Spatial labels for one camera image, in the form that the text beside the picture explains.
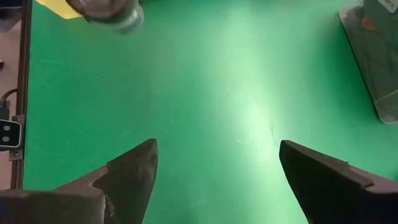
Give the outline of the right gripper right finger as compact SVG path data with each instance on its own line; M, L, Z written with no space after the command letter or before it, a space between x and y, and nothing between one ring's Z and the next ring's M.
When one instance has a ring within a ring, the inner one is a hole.
M397 182L289 140L279 159L309 223L397 223Z

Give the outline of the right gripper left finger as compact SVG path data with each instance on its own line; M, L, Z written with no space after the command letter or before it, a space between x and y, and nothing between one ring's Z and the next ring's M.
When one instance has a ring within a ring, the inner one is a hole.
M54 190L3 190L1 223L142 223L158 160L157 140L148 139Z

